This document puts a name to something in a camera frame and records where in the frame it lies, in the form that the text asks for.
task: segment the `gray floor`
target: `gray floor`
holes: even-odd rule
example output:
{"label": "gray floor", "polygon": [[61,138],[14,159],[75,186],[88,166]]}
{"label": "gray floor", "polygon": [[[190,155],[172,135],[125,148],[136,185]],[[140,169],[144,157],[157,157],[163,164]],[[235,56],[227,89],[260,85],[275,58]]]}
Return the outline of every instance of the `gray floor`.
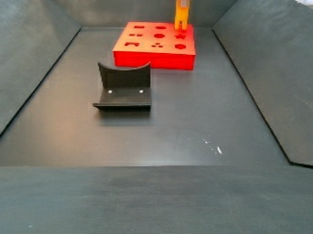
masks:
{"label": "gray floor", "polygon": [[84,28],[0,140],[0,165],[285,165],[242,80],[207,28],[194,71],[153,69],[149,112],[99,112],[96,63],[120,29]]}
{"label": "gray floor", "polygon": [[299,167],[2,167],[1,233],[311,234],[311,181]]}
{"label": "gray floor", "polygon": [[0,164],[207,166],[2,166],[1,232],[310,234],[311,170],[287,165],[211,31],[196,30],[194,72],[152,71],[149,115],[92,107],[117,35],[79,33],[1,139]]}

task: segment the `bin floor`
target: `bin floor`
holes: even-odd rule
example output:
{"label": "bin floor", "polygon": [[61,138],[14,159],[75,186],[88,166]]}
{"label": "bin floor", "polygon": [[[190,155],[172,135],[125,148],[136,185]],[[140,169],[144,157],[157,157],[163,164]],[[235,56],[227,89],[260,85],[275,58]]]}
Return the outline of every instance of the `bin floor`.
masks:
{"label": "bin floor", "polygon": [[100,112],[97,61],[120,28],[83,28],[0,140],[0,165],[286,165],[214,33],[194,71],[151,71],[151,110]]}

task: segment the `black holder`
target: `black holder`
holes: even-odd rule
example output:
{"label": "black holder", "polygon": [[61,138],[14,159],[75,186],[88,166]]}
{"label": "black holder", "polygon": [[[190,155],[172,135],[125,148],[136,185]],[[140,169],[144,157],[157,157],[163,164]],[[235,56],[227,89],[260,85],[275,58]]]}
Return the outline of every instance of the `black holder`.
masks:
{"label": "black holder", "polygon": [[97,63],[103,93],[97,109],[149,108],[149,64],[136,69],[112,69]]}

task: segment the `hole in red block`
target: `hole in red block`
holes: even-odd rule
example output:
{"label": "hole in red block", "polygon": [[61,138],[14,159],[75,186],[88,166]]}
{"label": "hole in red block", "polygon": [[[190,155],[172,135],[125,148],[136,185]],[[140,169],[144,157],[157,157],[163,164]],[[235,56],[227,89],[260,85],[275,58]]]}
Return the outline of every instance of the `hole in red block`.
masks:
{"label": "hole in red block", "polygon": [[164,34],[160,34],[160,33],[153,34],[153,37],[156,37],[156,38],[163,38],[163,37],[164,37]]}
{"label": "hole in red block", "polygon": [[176,39],[184,39],[186,35],[178,34],[178,35],[175,35],[175,37],[176,37]]}
{"label": "hole in red block", "polygon": [[137,47],[139,46],[139,43],[137,42],[125,42],[124,43],[124,46],[128,47],[128,46],[135,46]]}
{"label": "hole in red block", "polygon": [[184,46],[183,44],[175,44],[175,48],[178,48],[178,49],[184,49],[186,46]]}

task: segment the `black bracket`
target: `black bracket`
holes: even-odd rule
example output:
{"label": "black bracket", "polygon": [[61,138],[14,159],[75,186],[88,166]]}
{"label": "black bracket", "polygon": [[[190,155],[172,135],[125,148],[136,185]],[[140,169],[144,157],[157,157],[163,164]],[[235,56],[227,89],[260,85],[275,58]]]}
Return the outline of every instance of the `black bracket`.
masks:
{"label": "black bracket", "polygon": [[97,63],[103,93],[97,109],[149,108],[149,64],[136,69],[112,69]]}

